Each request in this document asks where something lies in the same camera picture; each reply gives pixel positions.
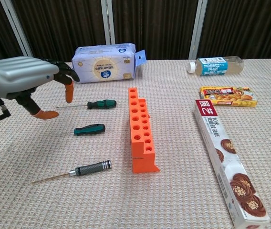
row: bottle cap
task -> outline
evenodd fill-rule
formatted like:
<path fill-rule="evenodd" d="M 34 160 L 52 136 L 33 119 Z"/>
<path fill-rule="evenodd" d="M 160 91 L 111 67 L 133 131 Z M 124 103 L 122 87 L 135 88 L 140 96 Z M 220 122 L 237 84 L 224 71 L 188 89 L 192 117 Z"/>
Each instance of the bottle cap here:
<path fill-rule="evenodd" d="M 195 64 L 195 62 L 189 62 L 187 64 L 187 71 L 188 71 L 188 73 L 194 73 L 195 70 L 196 70 L 196 64 Z"/>

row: rack hole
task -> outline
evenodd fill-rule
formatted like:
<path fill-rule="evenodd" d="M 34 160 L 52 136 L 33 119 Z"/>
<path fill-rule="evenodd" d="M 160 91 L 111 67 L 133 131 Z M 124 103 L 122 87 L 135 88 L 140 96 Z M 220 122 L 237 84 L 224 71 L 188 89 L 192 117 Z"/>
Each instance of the rack hole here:
<path fill-rule="evenodd" d="M 134 126 L 134 130 L 139 130 L 140 129 L 140 126 L 139 125 L 135 125 Z"/>

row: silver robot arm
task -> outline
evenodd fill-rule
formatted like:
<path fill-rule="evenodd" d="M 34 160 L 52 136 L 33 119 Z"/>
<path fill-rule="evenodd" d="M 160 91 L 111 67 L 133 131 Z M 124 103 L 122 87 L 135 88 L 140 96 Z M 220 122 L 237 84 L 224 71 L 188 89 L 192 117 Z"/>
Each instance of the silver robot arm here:
<path fill-rule="evenodd" d="M 15 99 L 39 119 L 57 117 L 58 113 L 55 111 L 42 111 L 31 99 L 31 93 L 35 92 L 38 86 L 55 80 L 64 84 L 66 101 L 71 103 L 73 81 L 66 75 L 79 81 L 77 74 L 64 62 L 25 56 L 0 60 L 0 99 Z"/>

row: bottle label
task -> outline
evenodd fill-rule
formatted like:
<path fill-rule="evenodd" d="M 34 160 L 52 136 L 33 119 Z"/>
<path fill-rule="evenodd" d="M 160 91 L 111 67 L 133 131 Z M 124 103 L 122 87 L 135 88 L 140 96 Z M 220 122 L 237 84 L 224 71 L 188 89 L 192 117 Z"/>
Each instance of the bottle label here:
<path fill-rule="evenodd" d="M 228 69 L 228 62 L 222 57 L 199 58 L 202 63 L 201 75 L 224 75 Z"/>

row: table surface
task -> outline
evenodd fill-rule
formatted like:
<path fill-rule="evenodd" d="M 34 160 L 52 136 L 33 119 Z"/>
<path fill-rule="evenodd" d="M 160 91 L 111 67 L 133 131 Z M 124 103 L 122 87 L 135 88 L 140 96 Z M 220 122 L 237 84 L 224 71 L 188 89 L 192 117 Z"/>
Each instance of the table surface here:
<path fill-rule="evenodd" d="M 148 61 L 134 80 L 75 85 L 73 104 L 115 99 L 115 109 L 65 109 L 43 121 L 6 101 L 12 116 L 0 122 L 0 228 L 233 228 L 192 114 L 203 85 L 249 86 L 257 95 L 255 108 L 216 110 L 271 218 L 271 60 L 245 60 L 239 75 L 209 77 L 187 74 L 187 62 Z M 146 99 L 161 172 L 131 171 L 128 87 Z M 42 110 L 66 105 L 57 82 L 32 97 Z M 95 123 L 106 132 L 72 134 Z M 30 184 L 103 160 L 113 168 Z"/>

